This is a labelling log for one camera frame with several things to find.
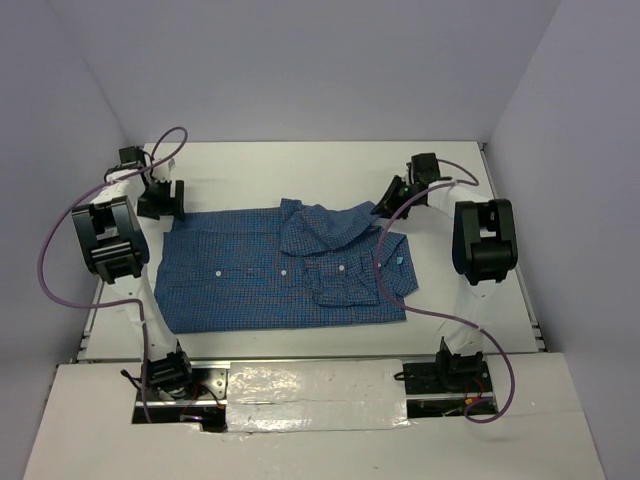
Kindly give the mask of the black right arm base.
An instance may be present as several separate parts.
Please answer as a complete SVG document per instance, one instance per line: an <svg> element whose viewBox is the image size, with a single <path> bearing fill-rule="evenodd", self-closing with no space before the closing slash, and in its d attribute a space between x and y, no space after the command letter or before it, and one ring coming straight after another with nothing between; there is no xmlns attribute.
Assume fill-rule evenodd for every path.
<svg viewBox="0 0 640 480"><path fill-rule="evenodd" d="M483 353L453 354L444 339L434 360L404 363L394 380L404 385L410 419L498 413Z"/></svg>

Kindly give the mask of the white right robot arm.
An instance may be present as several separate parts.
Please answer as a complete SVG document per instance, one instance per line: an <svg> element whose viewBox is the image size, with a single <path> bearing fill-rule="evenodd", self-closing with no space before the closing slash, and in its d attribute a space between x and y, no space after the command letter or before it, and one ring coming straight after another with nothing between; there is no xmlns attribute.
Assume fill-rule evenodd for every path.
<svg viewBox="0 0 640 480"><path fill-rule="evenodd" d="M452 264L459 278L454 312L430 315L457 324L441 340L452 355L483 351L491 301L518 262L511 202L475 193L479 185L474 174L455 162L434 153L415 154L406 175L394 176L371 210L392 222L425 205L451 219Z"/></svg>

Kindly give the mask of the blue checkered long sleeve shirt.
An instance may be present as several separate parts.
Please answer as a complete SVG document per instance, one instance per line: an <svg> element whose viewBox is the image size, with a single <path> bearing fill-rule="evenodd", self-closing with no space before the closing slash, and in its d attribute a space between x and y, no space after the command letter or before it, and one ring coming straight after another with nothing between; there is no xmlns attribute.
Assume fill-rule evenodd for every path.
<svg viewBox="0 0 640 480"><path fill-rule="evenodd" d="M155 298L176 334L402 322L409 242L373 205L189 213L164 235Z"/></svg>

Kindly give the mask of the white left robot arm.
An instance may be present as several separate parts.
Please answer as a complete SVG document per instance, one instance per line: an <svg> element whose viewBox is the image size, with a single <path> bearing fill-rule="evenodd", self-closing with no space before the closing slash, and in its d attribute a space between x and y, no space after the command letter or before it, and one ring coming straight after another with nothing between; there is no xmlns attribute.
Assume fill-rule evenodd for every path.
<svg viewBox="0 0 640 480"><path fill-rule="evenodd" d="M195 388L196 374L167 326L148 276L150 250L140 218L185 219L184 182L147 173L151 157L138 146L119 150L120 163L105 174L108 185L90 202L72 210L72 221L88 270L110 286L140 340L140 388L182 399Z"/></svg>

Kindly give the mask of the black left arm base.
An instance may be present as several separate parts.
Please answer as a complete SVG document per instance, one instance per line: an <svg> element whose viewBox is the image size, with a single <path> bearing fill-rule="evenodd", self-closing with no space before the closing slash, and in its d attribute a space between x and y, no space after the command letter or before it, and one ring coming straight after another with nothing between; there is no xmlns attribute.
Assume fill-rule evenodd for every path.
<svg viewBox="0 0 640 480"><path fill-rule="evenodd" d="M152 425L186 424L204 432L223 433L227 430L226 407L229 366L196 364L192 382L179 393L148 390L147 407L136 394L132 423Z"/></svg>

